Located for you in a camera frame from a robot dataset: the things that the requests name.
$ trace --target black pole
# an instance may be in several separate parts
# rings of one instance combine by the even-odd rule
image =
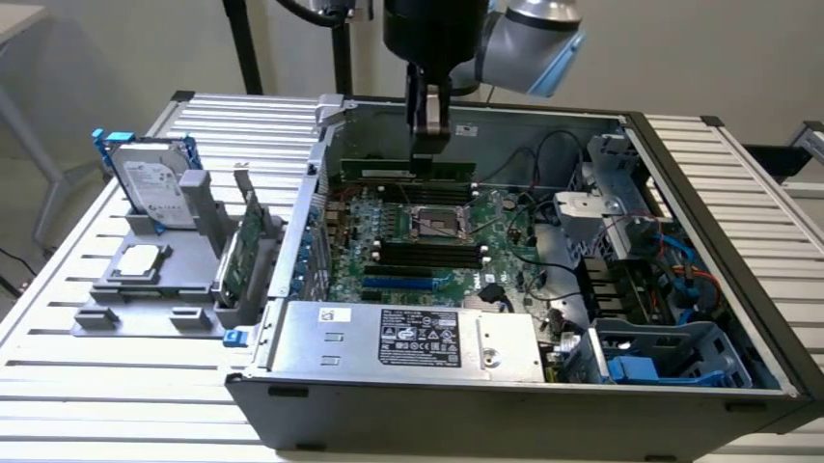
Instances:
[[[346,23],[332,27],[332,58],[335,60],[335,92],[351,96],[351,37]]]
[[[252,30],[248,26],[248,15],[245,14],[245,0],[223,0],[223,10],[232,28],[233,49],[236,51],[236,60],[240,63],[245,93],[262,95],[263,83],[260,81],[260,70],[257,69]]]

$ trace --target slotted metal table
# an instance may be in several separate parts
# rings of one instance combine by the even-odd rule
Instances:
[[[248,162],[262,203],[288,219],[318,141],[316,99],[196,94],[172,101],[149,135],[197,138],[212,192],[235,216],[235,162]],[[824,366],[820,231],[722,128],[698,118],[650,117],[673,157]],[[127,233],[127,202],[109,183],[32,287],[0,324],[0,460],[432,461],[431,457],[275,452],[232,404],[221,371],[249,353],[217,340],[73,338],[89,297]],[[824,420],[789,435],[746,436],[701,463],[824,459]],[[466,458],[439,458],[466,461]]]

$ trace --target power supply label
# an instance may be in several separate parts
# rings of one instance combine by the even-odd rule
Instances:
[[[384,365],[460,368],[458,314],[383,309],[376,359]]]

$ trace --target white wall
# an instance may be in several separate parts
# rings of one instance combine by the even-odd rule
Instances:
[[[145,129],[176,89],[243,91],[220,0],[17,3],[45,5],[52,17],[14,41],[0,82],[55,157],[88,158],[99,125]],[[274,0],[248,4],[267,91],[331,92],[328,31]],[[822,1],[579,5],[590,37],[550,104],[713,114],[748,142],[780,143],[800,120],[824,119]],[[402,95],[404,66],[382,45],[380,13],[376,0],[376,21],[354,26],[355,91]],[[494,101],[527,99],[495,92]],[[14,149],[0,130],[0,156]]]
[[[220,0],[10,3],[50,14],[13,40],[0,82],[60,161],[95,156],[95,127],[145,130],[175,90],[243,92]],[[16,155],[0,130],[0,157]]]
[[[378,20],[355,26],[355,91],[402,95]],[[781,143],[824,119],[820,0],[578,0],[589,40],[551,105],[720,116],[746,142]],[[334,89],[327,31],[268,1],[279,93]],[[529,102],[495,92],[493,101]]]

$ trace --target cpu socket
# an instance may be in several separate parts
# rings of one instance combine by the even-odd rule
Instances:
[[[410,212],[411,236],[466,239],[463,207],[416,206]]]

